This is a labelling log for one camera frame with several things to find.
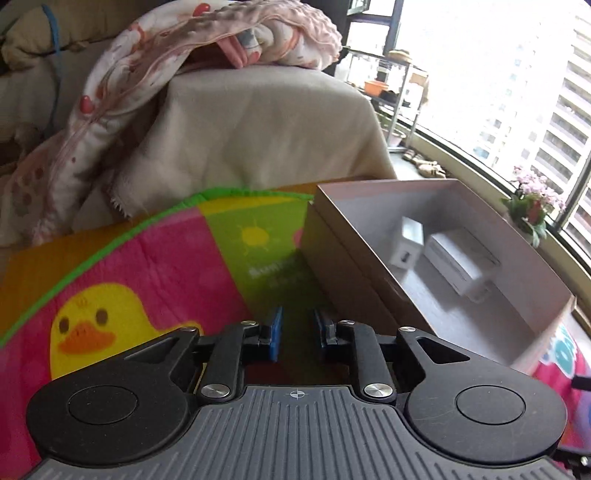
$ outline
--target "potted plant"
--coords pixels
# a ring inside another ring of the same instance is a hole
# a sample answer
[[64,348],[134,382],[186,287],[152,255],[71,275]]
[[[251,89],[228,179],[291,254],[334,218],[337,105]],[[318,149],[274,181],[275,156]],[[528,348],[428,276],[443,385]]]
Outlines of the potted plant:
[[539,176],[522,166],[513,167],[518,183],[515,193],[508,199],[501,199],[507,207],[504,218],[537,248],[540,238],[546,238],[546,216],[554,209],[563,210],[564,200],[548,187],[548,178]]

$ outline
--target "circular black cover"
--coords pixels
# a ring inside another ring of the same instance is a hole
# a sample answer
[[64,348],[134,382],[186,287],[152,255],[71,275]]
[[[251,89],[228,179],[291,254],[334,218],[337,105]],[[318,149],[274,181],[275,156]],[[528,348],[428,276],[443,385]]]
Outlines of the circular black cover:
[[471,463],[512,464],[554,449],[566,425],[547,385],[485,359],[434,365],[405,416],[437,450]]
[[27,408],[27,426],[40,452],[67,463],[106,466],[132,462],[167,444],[190,412],[183,392],[155,369],[106,361],[47,384]]

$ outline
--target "orange bowl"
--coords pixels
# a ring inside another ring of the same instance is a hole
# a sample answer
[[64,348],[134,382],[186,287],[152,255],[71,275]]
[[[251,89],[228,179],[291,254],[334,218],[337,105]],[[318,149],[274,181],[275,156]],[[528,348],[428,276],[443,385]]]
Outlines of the orange bowl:
[[388,84],[378,80],[368,80],[363,88],[365,93],[378,97],[381,92],[388,90]]

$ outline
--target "orange beak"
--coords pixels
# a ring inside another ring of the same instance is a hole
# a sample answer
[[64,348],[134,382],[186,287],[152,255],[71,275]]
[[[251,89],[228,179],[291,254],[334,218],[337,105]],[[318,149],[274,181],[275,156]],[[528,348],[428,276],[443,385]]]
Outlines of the orange beak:
[[101,332],[91,322],[84,321],[76,325],[57,347],[62,353],[77,355],[97,352],[111,346],[114,341],[114,333]]

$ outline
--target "metal screw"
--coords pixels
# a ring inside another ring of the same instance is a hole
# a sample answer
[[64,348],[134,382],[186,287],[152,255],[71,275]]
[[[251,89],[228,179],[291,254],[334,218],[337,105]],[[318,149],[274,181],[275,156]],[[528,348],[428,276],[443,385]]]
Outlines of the metal screw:
[[230,387],[221,383],[212,383],[205,385],[201,389],[201,394],[208,398],[223,398],[230,394]]
[[385,398],[394,393],[394,389],[385,383],[370,383],[363,391],[373,398]]

